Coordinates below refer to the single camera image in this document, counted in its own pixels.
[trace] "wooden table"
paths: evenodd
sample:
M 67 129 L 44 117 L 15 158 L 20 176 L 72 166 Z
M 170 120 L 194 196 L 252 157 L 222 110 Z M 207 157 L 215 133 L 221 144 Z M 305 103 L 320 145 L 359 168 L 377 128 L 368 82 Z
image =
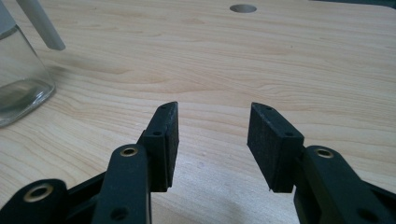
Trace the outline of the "wooden table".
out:
M 179 102 L 174 186 L 152 195 L 154 223 L 297 223 L 247 147 L 251 102 L 276 108 L 305 145 L 339 151 L 396 192 L 396 11 L 297 0 L 42 0 L 66 44 L 45 47 L 5 4 L 57 84 L 0 129 L 0 206 L 21 187 L 69 188 L 135 143 L 157 106 Z M 234 4 L 253 5 L 235 13 Z

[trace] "screw hole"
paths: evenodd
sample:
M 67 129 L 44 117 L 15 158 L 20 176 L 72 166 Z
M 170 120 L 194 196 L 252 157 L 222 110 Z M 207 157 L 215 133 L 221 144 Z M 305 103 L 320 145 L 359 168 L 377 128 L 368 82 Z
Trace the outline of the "screw hole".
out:
M 130 156 L 134 156 L 137 154 L 137 148 L 133 148 L 133 147 L 128 147 L 125 148 L 120 154 L 123 157 L 130 157 Z
M 323 149 L 323 148 L 318 148 L 315 150 L 318 154 L 318 156 L 326 158 L 326 159 L 330 159 L 332 158 L 334 155 L 327 149 Z
M 111 219 L 115 221 L 124 220 L 128 216 L 128 209 L 125 207 L 115 208 L 110 214 Z
M 256 11 L 257 8 L 252 5 L 241 4 L 241 5 L 231 6 L 230 10 L 233 12 L 239 12 L 239 13 L 250 13 L 250 12 Z
M 28 203 L 34 203 L 47 198 L 52 192 L 53 186 L 45 183 L 27 191 L 23 199 Z
M 369 221 L 369 222 L 378 222 L 378 216 L 367 209 L 360 208 L 358 209 L 358 214 L 361 218 Z

